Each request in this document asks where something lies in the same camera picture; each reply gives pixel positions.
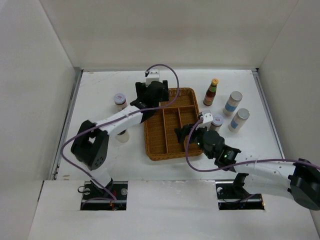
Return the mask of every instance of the wicker basket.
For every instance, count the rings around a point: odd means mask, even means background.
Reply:
[[[175,97],[176,88],[169,89],[169,102]],[[195,124],[198,120],[198,103],[195,92],[191,88],[180,88],[175,102],[157,111],[144,122],[145,152],[153,161],[183,158],[186,142],[179,144],[175,128],[182,128],[187,124]],[[193,143],[189,145],[188,155],[198,156],[202,153]]]

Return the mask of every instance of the white platform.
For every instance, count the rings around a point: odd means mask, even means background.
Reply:
[[[250,118],[240,132],[232,133],[228,129],[232,116],[226,117],[219,133],[225,138],[225,144],[239,148],[243,152],[237,156],[241,159],[281,158],[278,144],[263,108],[263,104],[250,70],[177,70],[180,86],[192,88],[195,92],[199,110],[210,109],[213,114],[222,114],[222,109],[232,91],[240,91],[243,99],[238,108],[247,108]],[[212,78],[218,78],[217,95],[211,107],[203,104],[203,98]],[[176,87],[174,75],[169,70],[160,68],[160,79],[168,80],[169,88]],[[144,82],[143,71],[117,72],[85,72],[83,73],[73,110],[67,138],[77,134],[81,123],[87,119],[95,122],[117,112],[113,96],[123,93],[128,102],[136,99],[135,82]],[[130,139],[126,143],[119,143],[110,139],[105,164],[110,176],[115,181],[128,180],[210,180],[234,178],[232,172],[218,171],[213,173],[195,172],[189,168],[184,158],[152,161],[145,152],[143,125],[136,125],[128,129]],[[65,149],[66,156],[78,162]],[[215,168],[213,160],[204,154],[191,157],[192,164],[200,169]],[[89,178],[61,160],[58,180],[88,180]]]
[[[126,211],[79,211],[83,181],[46,181],[29,240],[318,240],[310,211],[264,195],[265,210],[219,210],[215,182],[129,181]]]

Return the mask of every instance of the jar with blue label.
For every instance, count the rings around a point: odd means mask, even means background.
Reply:
[[[231,116],[236,110],[236,108],[238,107],[241,100],[242,100],[241,92],[233,91],[230,94],[230,97],[224,106],[223,113],[227,116]]]
[[[250,112],[245,108],[240,108],[234,115],[232,121],[229,124],[229,130],[233,133],[239,132],[241,127],[245,124],[250,116]]]

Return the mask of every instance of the black bracket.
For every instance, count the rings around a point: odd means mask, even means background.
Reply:
[[[183,128],[175,128],[174,132],[180,144],[183,144],[189,135],[194,124],[184,125]],[[208,159],[215,158],[214,164],[219,168],[236,163],[236,156],[241,153],[240,149],[225,145],[225,139],[216,131],[207,131],[206,127],[199,127],[191,137],[190,143],[196,143]],[[226,168],[225,171],[236,172],[233,167]]]
[[[130,103],[138,109],[159,107],[160,102],[169,101],[168,81],[152,81],[149,86],[145,82],[136,82],[135,91],[137,99]],[[144,111],[141,123],[151,118],[157,110]]]
[[[78,134],[95,126],[96,124],[86,120],[81,124]],[[99,168],[105,162],[108,142],[109,135],[107,131],[95,129],[76,138],[71,146],[71,152],[75,155],[76,159],[83,162],[92,171]]]

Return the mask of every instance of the jar lid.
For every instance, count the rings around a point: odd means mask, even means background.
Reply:
[[[115,104],[121,105],[125,103],[126,97],[122,93],[117,93],[116,95],[114,95],[113,100]]]
[[[212,83],[212,85],[217,85],[219,83],[219,80],[214,78],[214,79],[212,79],[211,83]]]
[[[236,114],[242,120],[247,120],[250,116],[250,112],[245,108],[240,108]]]
[[[242,99],[242,93],[239,91],[233,91],[230,96],[233,100],[237,102],[240,102]]]
[[[211,124],[215,125],[216,127],[220,127],[224,123],[224,117],[220,114],[213,115],[213,121]]]

